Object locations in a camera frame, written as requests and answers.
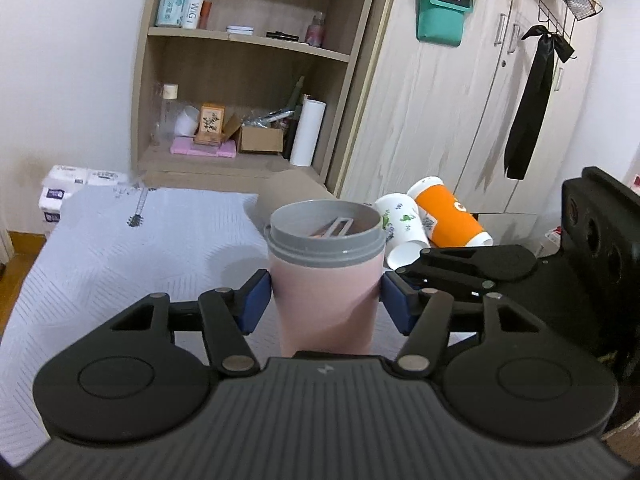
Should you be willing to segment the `white WIS tube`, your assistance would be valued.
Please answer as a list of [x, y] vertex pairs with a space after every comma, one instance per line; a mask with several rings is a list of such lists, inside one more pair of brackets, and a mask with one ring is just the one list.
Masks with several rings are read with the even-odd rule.
[[182, 27], [184, 29], [197, 29], [200, 21], [204, 0], [186, 0]]

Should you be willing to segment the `small white cup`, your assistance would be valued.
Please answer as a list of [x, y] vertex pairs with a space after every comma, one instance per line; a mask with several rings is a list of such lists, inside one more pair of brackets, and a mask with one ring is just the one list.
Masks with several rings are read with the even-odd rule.
[[175, 122], [174, 135], [192, 138], [200, 125], [200, 110], [192, 105], [186, 105], [178, 114]]

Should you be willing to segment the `black flat item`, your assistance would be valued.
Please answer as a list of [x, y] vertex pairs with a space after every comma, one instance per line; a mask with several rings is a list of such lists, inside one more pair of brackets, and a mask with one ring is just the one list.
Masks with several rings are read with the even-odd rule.
[[290, 35], [290, 34], [287, 34], [286, 32], [266, 32], [266, 38], [299, 42], [299, 36]]

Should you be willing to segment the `white floral paper cup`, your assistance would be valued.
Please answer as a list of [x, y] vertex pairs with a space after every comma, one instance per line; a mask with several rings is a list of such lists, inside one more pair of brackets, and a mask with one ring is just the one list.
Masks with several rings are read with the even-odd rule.
[[374, 203], [374, 208], [382, 216], [386, 235], [385, 260], [390, 270], [414, 263], [423, 249], [431, 247], [419, 207], [409, 195], [387, 194]]

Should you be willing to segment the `beige tumbler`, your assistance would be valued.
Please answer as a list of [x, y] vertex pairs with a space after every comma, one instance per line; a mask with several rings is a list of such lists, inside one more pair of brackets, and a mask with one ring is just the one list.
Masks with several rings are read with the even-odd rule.
[[280, 207], [307, 200], [333, 200], [334, 196], [319, 182], [302, 170], [289, 169], [278, 172], [258, 185], [254, 205], [245, 212], [262, 233], [271, 215]]

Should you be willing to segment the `white flat case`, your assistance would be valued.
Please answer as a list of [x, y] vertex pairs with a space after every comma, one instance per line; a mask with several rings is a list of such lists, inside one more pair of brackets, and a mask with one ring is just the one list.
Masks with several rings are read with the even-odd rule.
[[253, 36], [254, 28], [250, 26], [228, 26], [226, 33], [231, 35]]

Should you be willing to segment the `clear bottle cream cap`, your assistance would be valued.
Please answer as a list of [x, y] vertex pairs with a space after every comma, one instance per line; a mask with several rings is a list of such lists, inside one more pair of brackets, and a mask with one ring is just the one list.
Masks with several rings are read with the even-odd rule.
[[178, 110], [178, 84], [156, 84], [153, 96], [154, 122], [151, 142], [158, 145], [169, 140], [174, 135], [175, 121]]

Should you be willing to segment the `white paper roll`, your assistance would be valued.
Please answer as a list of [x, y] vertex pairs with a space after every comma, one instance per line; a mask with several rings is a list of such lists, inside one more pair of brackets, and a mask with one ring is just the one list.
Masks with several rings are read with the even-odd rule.
[[325, 102], [313, 99], [304, 102], [290, 157], [293, 166], [311, 166], [325, 112]]

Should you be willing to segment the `orange paper cup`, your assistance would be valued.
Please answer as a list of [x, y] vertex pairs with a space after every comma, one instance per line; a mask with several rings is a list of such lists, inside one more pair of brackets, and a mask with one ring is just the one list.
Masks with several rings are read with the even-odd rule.
[[419, 207], [427, 238], [439, 248], [492, 246], [494, 239], [439, 177], [425, 177], [408, 189]]

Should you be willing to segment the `small cardboard box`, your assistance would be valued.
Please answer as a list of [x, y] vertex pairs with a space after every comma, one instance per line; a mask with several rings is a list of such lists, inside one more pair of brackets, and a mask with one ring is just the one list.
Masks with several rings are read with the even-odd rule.
[[280, 154], [284, 149], [284, 133], [279, 128], [244, 126], [233, 114], [222, 127], [224, 140], [233, 141], [240, 153]]

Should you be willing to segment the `pink tumbler grey rim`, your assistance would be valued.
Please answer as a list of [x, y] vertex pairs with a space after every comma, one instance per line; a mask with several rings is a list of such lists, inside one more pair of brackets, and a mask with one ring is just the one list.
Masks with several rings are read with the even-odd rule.
[[282, 354], [368, 353], [383, 274], [381, 215], [344, 200], [306, 200], [277, 209], [265, 238]]

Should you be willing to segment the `light wood wardrobe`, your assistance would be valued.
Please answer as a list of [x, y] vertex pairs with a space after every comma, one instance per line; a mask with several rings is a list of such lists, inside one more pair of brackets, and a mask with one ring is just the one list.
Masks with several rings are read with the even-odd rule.
[[[582, 111], [599, 21], [562, 0], [474, 0], [457, 47], [416, 36], [419, 0], [376, 0], [328, 183], [370, 202], [441, 178], [488, 228], [530, 229], [544, 213]], [[549, 106], [523, 180], [503, 153], [536, 51], [535, 25], [563, 35], [573, 57], [554, 70]]]

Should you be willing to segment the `wooden floral box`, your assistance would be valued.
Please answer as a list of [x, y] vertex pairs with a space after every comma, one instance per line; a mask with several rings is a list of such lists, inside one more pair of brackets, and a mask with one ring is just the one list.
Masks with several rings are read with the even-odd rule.
[[214, 103], [204, 103], [200, 108], [198, 131], [194, 142], [201, 145], [219, 145], [222, 142], [222, 128], [224, 128], [224, 106]]

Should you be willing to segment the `tissue paper pack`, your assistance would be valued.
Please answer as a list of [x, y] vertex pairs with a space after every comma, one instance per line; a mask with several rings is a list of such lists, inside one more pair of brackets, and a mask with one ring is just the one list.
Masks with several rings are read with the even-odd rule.
[[42, 180], [38, 206], [44, 236], [48, 237], [61, 220], [63, 205], [88, 186], [130, 185], [132, 177], [122, 172], [54, 165]]

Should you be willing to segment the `wooden open shelf unit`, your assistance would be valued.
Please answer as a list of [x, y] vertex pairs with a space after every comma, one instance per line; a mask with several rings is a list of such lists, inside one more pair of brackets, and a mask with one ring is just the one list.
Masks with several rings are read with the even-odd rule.
[[[156, 84], [178, 84], [179, 99], [223, 105], [228, 116], [266, 114], [285, 107], [294, 92], [326, 103], [307, 174], [319, 182], [343, 156], [342, 134], [352, 120], [347, 102], [359, 87], [356, 67], [374, 0], [209, 0], [201, 29], [156, 27], [160, 0], [146, 0], [142, 14], [131, 112], [132, 166], [154, 188], [249, 192], [287, 170], [279, 154], [235, 158], [171, 155], [170, 144], [151, 142]], [[326, 16], [322, 47], [305, 42], [314, 14]], [[250, 26], [253, 36], [226, 33]], [[286, 32], [299, 42], [266, 38]]]

